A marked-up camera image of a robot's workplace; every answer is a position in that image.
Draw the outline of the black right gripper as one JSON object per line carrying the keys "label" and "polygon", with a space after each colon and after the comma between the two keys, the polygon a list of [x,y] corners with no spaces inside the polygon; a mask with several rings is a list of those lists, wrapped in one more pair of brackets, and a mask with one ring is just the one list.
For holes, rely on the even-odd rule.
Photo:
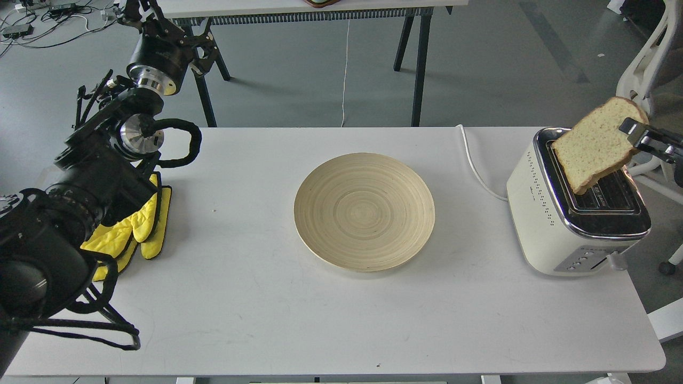
{"label": "black right gripper", "polygon": [[637,150],[645,151],[667,163],[671,163],[673,180],[678,187],[682,187],[681,134],[637,122],[632,118],[626,118],[619,126],[619,130],[627,134],[628,141]]}

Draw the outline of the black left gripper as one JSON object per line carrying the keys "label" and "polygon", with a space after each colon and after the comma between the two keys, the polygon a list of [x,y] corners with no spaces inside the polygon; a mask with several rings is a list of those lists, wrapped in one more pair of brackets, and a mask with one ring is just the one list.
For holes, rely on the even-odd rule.
{"label": "black left gripper", "polygon": [[207,19],[203,33],[195,36],[166,19],[157,1],[115,1],[113,5],[117,22],[139,32],[126,68],[135,87],[162,97],[178,94],[188,69],[203,76],[219,58],[212,19]]}

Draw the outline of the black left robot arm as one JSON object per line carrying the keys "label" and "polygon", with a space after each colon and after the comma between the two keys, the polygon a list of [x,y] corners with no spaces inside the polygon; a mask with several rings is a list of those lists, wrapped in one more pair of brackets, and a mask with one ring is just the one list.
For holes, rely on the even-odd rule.
{"label": "black left robot arm", "polygon": [[100,225],[139,211],[162,188],[157,167],[184,167],[200,153],[193,122],[155,119],[163,97],[180,91],[219,61],[207,17],[195,36],[166,19],[156,1],[115,2],[116,18],[140,34],[126,76],[108,72],[91,94],[78,93],[74,131],[54,160],[62,178],[46,190],[2,196],[2,373],[31,332],[88,339],[73,329],[128,334],[122,350],[140,348],[139,330],[110,304],[118,279],[115,258],[81,245]]}

